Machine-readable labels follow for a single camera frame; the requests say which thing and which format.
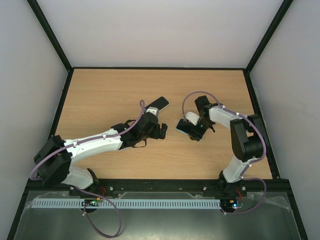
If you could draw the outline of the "light blue phone case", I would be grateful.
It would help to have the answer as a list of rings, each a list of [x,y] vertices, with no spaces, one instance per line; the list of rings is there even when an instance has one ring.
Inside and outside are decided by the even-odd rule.
[[[176,129],[185,134],[189,134],[193,127],[194,125],[185,119],[180,119],[176,125]]]

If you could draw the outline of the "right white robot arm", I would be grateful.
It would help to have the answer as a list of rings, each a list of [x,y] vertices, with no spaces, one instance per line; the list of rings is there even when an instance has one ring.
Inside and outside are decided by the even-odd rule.
[[[184,119],[192,125],[188,132],[192,140],[201,140],[206,130],[214,130],[213,125],[216,123],[230,130],[233,157],[218,177],[218,191],[229,196],[241,189],[240,182],[252,164],[265,158],[267,145],[264,136],[255,125],[254,115],[243,115],[223,104],[210,103],[205,95],[194,102],[198,113],[183,113]]]

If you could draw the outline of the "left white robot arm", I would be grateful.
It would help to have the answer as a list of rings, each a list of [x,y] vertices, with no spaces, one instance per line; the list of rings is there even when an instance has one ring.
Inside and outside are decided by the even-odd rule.
[[[109,151],[134,148],[139,142],[165,139],[168,126],[158,117],[145,112],[137,121],[128,120],[109,130],[89,137],[63,140],[60,135],[48,139],[34,157],[37,174],[47,188],[58,184],[88,189],[97,182],[93,170],[75,164],[85,158]]]

